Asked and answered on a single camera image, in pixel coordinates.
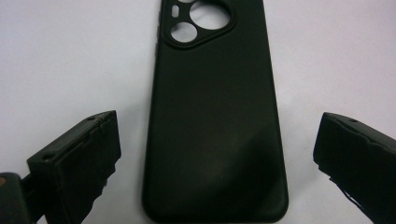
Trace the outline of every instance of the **white surface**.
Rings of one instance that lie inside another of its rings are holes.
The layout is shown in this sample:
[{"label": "white surface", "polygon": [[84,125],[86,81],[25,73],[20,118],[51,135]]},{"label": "white surface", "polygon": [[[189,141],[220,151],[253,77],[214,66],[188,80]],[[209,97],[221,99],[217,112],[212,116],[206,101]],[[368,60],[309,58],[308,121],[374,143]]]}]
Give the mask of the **white surface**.
[{"label": "white surface", "polygon": [[[321,114],[396,138],[396,2],[264,2],[290,190],[279,223],[371,223],[312,161]],[[158,0],[0,2],[0,171],[116,109],[122,158],[84,223],[150,223],[140,205]]]}]

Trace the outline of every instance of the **white table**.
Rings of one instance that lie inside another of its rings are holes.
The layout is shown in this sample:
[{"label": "white table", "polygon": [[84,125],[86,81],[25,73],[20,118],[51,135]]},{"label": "white table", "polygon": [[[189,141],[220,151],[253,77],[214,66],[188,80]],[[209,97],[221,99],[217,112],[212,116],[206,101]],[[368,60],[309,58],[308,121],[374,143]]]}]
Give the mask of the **white table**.
[{"label": "white table", "polygon": [[[264,4],[290,191],[279,223],[371,223],[312,152],[324,111],[396,138],[396,2]],[[39,149],[116,109],[122,157],[84,223],[151,223],[140,191],[159,8],[159,0],[0,2],[0,172],[27,175]]]}]

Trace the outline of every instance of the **screw hole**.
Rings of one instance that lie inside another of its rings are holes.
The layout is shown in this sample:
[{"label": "screw hole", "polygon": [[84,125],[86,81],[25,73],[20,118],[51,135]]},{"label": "screw hole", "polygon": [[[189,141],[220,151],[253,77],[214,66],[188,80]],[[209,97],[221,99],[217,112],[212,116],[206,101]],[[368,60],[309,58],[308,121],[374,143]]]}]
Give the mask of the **screw hole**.
[{"label": "screw hole", "polygon": [[179,8],[177,5],[172,6],[172,17],[177,18],[179,13]]},{"label": "screw hole", "polygon": [[52,158],[55,157],[55,154],[47,154],[43,156],[44,161],[50,161]]},{"label": "screw hole", "polygon": [[7,180],[4,177],[0,177],[0,187],[6,184]]}]

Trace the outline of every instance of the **camera cutout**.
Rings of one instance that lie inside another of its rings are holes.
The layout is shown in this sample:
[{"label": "camera cutout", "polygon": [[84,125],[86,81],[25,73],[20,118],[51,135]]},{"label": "camera cutout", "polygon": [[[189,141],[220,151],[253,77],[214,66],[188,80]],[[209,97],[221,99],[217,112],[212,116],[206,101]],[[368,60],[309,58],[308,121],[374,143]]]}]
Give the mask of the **camera cutout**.
[{"label": "camera cutout", "polygon": [[221,29],[230,21],[230,14],[225,8],[204,1],[192,5],[190,16],[195,24],[206,30]]},{"label": "camera cutout", "polygon": [[198,36],[198,32],[192,24],[180,22],[172,27],[171,35],[178,42],[188,43]]}]

